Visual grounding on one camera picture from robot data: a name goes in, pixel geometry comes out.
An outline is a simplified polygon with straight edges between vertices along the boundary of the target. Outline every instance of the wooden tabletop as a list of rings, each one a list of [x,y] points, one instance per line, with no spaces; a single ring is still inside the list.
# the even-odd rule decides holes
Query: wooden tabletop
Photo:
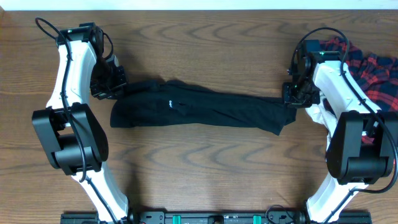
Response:
[[[59,29],[96,22],[114,43],[130,81],[177,78],[212,90],[281,95],[296,43],[322,26],[340,29],[364,52],[398,55],[396,11],[5,12],[0,29],[0,222],[59,223],[92,211],[83,189],[49,164],[31,116],[45,108],[59,56],[36,16]],[[329,39],[332,32],[313,34]],[[110,128],[112,100],[90,98],[109,141],[109,166],[137,208],[266,210],[301,208],[327,174],[326,129],[304,110],[280,136],[257,128],[201,124]],[[370,189],[379,189],[389,178]],[[359,193],[348,208],[374,223],[398,219],[398,186]]]

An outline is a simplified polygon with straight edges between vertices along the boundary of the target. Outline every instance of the folded black clothing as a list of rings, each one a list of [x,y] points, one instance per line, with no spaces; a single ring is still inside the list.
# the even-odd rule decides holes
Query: folded black clothing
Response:
[[[281,98],[218,93],[178,80],[132,83],[125,90],[126,96],[113,106],[112,128],[201,123],[260,128],[279,135],[296,115]]]

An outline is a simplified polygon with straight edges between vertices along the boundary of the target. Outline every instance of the plaid fabric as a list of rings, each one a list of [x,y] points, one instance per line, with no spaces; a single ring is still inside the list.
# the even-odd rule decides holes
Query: plaid fabric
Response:
[[[325,51],[345,52],[346,43],[342,38],[335,37],[329,41],[321,41]],[[383,111],[398,111],[398,60],[396,57],[378,57],[370,54],[367,58],[351,42],[346,63],[349,72],[362,91]]]

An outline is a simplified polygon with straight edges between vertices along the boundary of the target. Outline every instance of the green strip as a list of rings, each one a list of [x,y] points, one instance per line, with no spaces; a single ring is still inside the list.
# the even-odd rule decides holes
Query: green strip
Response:
[[[173,224],[181,224],[181,216],[174,215],[173,216]]]
[[[253,224],[261,224],[261,216],[253,215]]]

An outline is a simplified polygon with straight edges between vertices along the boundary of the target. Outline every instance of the wire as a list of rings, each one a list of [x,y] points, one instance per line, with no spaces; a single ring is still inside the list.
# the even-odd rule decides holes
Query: wire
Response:
[[[86,177],[86,180],[87,180],[88,185],[90,185],[91,188],[94,190],[94,193],[97,195],[100,202],[104,205],[106,211],[108,211],[109,216],[111,216],[113,223],[118,224],[117,218],[114,216],[113,212],[111,211],[110,206],[105,202],[104,198],[102,197],[102,195],[100,194],[98,189],[95,187],[94,183],[92,183],[91,178]]]
[[[332,30],[335,31],[337,33],[339,33],[339,35],[342,36],[342,38],[344,38],[344,41],[346,42],[346,52],[343,55],[343,58],[341,58],[341,63],[340,63],[340,73],[341,76],[343,77],[344,81],[346,82],[346,84],[348,85],[348,87],[350,88],[350,90],[354,93],[354,95],[357,97],[357,99],[361,102],[361,104],[372,114],[372,116],[376,119],[376,121],[379,123],[380,127],[382,128],[383,132],[386,134],[391,147],[392,147],[392,153],[394,155],[394,159],[395,161],[397,161],[398,158],[398,154],[397,154],[397,146],[396,143],[394,142],[394,138],[392,137],[392,134],[390,133],[389,129],[387,128],[387,126],[383,123],[382,119],[373,111],[373,109],[366,103],[366,99],[362,99],[361,95],[359,95],[359,93],[354,89],[354,87],[352,86],[352,84],[348,81],[347,77],[346,77],[346,72],[343,70],[343,65],[345,63],[345,60],[347,58],[348,52],[349,52],[349,40],[347,39],[347,37],[338,29],[334,29],[331,27],[321,27],[321,28],[317,28],[311,32],[309,32],[308,34],[306,34],[301,40],[300,42],[297,44],[293,56],[292,56],[292,60],[290,62],[290,70],[289,70],[289,74],[292,74],[292,70],[293,70],[293,66],[294,66],[294,57],[295,54],[297,53],[297,51],[299,50],[300,44],[312,33],[319,31],[319,30]],[[370,194],[381,194],[384,192],[387,192],[388,190],[390,190],[392,188],[392,186],[394,186],[395,182],[397,181],[397,177],[398,177],[398,166],[395,165],[394,167],[394,174],[392,175],[391,181],[389,182],[389,184],[387,186],[385,186],[383,189],[380,190],[366,190],[366,189],[351,189],[348,194],[344,197],[344,199],[339,203],[339,205],[330,213],[330,215],[326,218],[326,220],[323,223],[328,223],[328,221],[332,218],[332,216],[345,204],[345,202],[354,195],[354,192],[364,192],[364,193],[370,193]]]
[[[268,219],[268,221],[269,221],[270,223],[276,224],[275,222],[273,222],[273,221],[268,217],[268,212],[269,212],[269,210],[270,210],[271,208],[273,208],[273,207],[276,207],[276,206],[281,207],[283,210],[285,210],[285,213],[287,214],[287,216],[293,220],[293,221],[290,222],[290,223],[293,223],[293,222],[294,222],[293,216],[291,216],[291,215],[287,212],[287,210],[286,210],[285,207],[283,207],[283,206],[281,206],[281,205],[271,205],[271,206],[267,209],[267,211],[266,211],[266,218]]]
[[[39,29],[41,31],[43,31],[45,34],[47,34],[49,37],[53,38],[54,40],[56,38],[53,35],[49,34],[46,30],[44,30],[43,27],[39,24],[39,21],[42,21],[42,22],[46,23],[47,25],[49,25],[49,27],[51,27],[58,34],[58,38],[61,37],[65,41],[65,46],[67,48],[67,59],[68,60],[67,60],[67,66],[65,68],[65,73],[63,74],[62,88],[61,88],[60,95],[61,95],[61,99],[62,99],[63,110],[67,116],[67,119],[70,123],[70,127],[72,128],[73,133],[75,134],[77,143],[80,148],[81,163],[83,164],[82,165],[83,166],[83,170],[82,170],[83,175],[81,176],[81,179],[79,180],[79,182],[83,183],[86,179],[86,173],[87,173],[86,154],[84,151],[83,143],[81,141],[79,132],[77,131],[75,123],[73,122],[72,114],[68,110],[67,96],[66,96],[67,80],[68,80],[70,62],[72,61],[72,53],[70,52],[69,43],[67,42],[66,38],[61,34],[61,32],[57,28],[55,28],[49,21],[46,21],[43,18],[40,18],[40,17],[35,18],[36,25],[39,27]]]
[[[108,54],[108,56],[106,56],[106,57],[104,58],[105,60],[107,60],[107,59],[109,59],[109,58],[112,57],[112,54],[113,54],[113,43],[112,43],[111,38],[110,38],[106,33],[104,33],[104,35],[106,36],[106,38],[108,38],[108,41],[109,41],[109,43],[111,44],[111,51],[110,51],[110,53]]]

